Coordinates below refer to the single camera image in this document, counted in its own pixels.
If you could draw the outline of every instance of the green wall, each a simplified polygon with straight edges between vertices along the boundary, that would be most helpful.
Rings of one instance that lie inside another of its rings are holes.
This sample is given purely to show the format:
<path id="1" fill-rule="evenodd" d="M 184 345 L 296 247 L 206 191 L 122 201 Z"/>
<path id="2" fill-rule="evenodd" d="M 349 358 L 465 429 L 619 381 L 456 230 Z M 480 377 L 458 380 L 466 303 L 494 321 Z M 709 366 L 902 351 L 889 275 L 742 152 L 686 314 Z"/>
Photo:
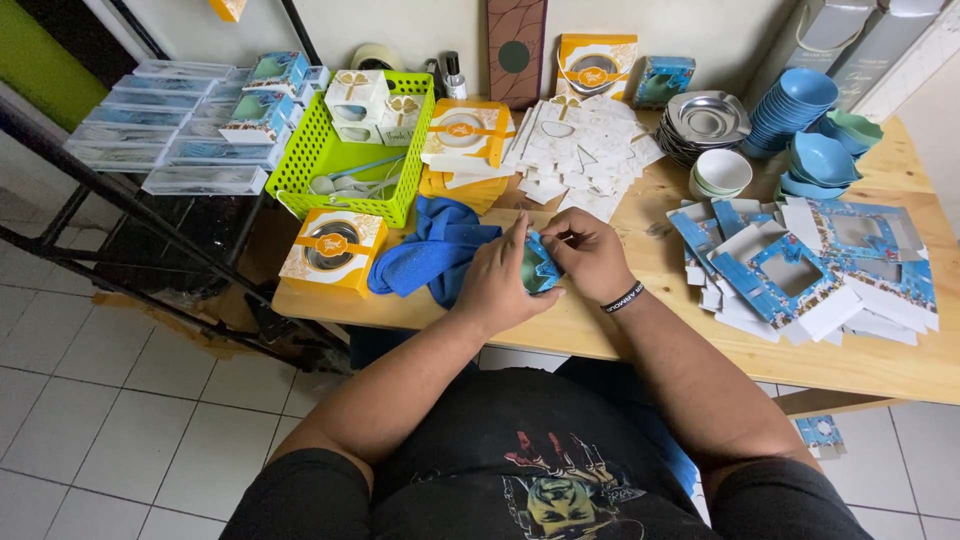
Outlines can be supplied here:
<path id="1" fill-rule="evenodd" d="M 108 92 L 14 0 L 0 0 L 0 81 L 68 132 Z"/>

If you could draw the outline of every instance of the green plastic basket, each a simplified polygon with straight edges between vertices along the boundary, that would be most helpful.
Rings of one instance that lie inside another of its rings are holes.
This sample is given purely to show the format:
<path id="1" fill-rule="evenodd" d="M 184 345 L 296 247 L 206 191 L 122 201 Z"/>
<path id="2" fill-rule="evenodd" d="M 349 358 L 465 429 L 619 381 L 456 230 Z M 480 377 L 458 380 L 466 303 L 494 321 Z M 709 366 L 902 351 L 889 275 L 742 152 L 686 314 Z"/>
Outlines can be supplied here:
<path id="1" fill-rule="evenodd" d="M 318 93 L 303 115 L 300 126 L 290 137 L 283 160 L 267 181 L 267 192 L 286 205 L 299 219 L 310 209 L 351 209 L 360 213 L 383 216 L 387 227 L 402 228 L 417 195 L 420 184 L 420 150 L 426 140 L 430 119 L 436 101 L 433 96 L 433 76 L 429 73 L 401 73 L 384 71 L 387 81 L 394 83 L 393 95 L 425 94 L 420 120 L 414 131 L 413 142 L 407 148 L 407 158 L 400 171 L 400 181 L 393 189 L 387 188 L 384 200 L 348 199 L 337 197 L 330 203 L 326 195 L 311 195 L 310 181 L 322 174 L 331 174 L 353 167 L 396 156 L 402 146 L 383 146 L 362 142 L 343 142 L 333 131 L 330 111 L 324 97 Z M 361 173 L 350 175 L 361 182 L 382 181 L 395 163 L 387 163 Z"/>

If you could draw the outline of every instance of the wooden table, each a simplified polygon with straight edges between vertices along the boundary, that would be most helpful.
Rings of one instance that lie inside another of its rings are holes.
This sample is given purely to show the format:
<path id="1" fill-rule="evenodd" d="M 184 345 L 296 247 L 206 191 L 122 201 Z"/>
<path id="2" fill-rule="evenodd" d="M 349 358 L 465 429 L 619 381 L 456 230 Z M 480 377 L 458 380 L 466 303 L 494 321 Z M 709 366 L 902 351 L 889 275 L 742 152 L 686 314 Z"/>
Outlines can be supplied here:
<path id="1" fill-rule="evenodd" d="M 640 119 L 647 125 L 656 123 L 654 116 Z M 785 339 L 773 344 L 715 322 L 712 313 L 697 307 L 697 287 L 685 282 L 683 240 L 665 216 L 689 197 L 688 171 L 669 158 L 647 167 L 610 222 L 620 236 L 630 268 L 647 290 L 748 376 L 831 391 L 808 390 L 779 398 L 788 414 L 887 405 L 891 399 L 960 405 L 960 250 L 903 124 L 894 118 L 884 131 L 883 141 L 858 164 L 864 180 L 854 184 L 844 199 L 906 207 L 929 249 L 940 331 L 921 335 L 917 347 L 855 336 L 844 336 L 843 347 L 826 342 L 794 347 Z M 766 166 L 754 163 L 755 179 L 743 198 L 772 199 L 776 176 L 765 174 Z M 502 199 L 506 206 L 517 204 L 516 197 Z M 552 214 L 531 211 L 535 227 L 545 225 Z M 516 209 L 494 208 L 481 221 L 506 227 L 515 219 Z M 391 230 L 387 247 L 397 245 L 412 231 L 413 222 L 411 218 L 405 231 Z M 422 329 L 444 313 L 426 287 L 405 299 L 371 295 L 361 300 L 298 292 L 284 284 L 274 297 L 274 310 L 321 321 L 403 329 Z M 607 359 L 629 354 L 625 338 L 610 319 L 577 294 L 565 295 L 549 311 L 498 334 L 491 343 Z"/>

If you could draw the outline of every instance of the graphic print on shirt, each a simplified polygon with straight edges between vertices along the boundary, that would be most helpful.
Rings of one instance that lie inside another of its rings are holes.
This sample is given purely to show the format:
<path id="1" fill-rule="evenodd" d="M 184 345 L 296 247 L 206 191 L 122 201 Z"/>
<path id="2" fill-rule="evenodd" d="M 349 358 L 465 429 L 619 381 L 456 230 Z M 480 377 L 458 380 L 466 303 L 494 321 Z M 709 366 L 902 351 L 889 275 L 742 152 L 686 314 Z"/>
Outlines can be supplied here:
<path id="1" fill-rule="evenodd" d="M 542 477 L 502 477 L 503 496 L 528 540 L 640 539 L 643 524 L 619 516 L 618 503 L 641 497 L 625 472 L 607 463 L 596 446 L 569 434 L 568 448 L 548 433 L 556 457 L 537 452 L 518 431 L 519 452 L 504 454 L 520 467 L 540 469 Z"/>

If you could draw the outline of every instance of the wristband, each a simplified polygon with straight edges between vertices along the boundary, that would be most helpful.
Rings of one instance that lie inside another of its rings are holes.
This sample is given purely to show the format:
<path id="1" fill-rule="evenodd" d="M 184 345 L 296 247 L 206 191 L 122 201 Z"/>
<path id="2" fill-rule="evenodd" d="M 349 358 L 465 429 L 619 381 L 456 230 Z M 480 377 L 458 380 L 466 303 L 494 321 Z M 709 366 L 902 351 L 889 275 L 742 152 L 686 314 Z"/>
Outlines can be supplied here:
<path id="1" fill-rule="evenodd" d="M 607 304 L 606 306 L 603 306 L 603 310 L 606 311 L 607 313 L 613 313 L 614 311 L 617 311 L 618 309 L 623 308 L 630 302 L 636 300 L 636 297 L 640 296 L 641 292 L 643 292 L 643 283 L 641 283 L 640 281 L 637 281 L 634 284 L 634 288 L 630 289 L 630 292 L 621 296 L 612 304 Z"/>

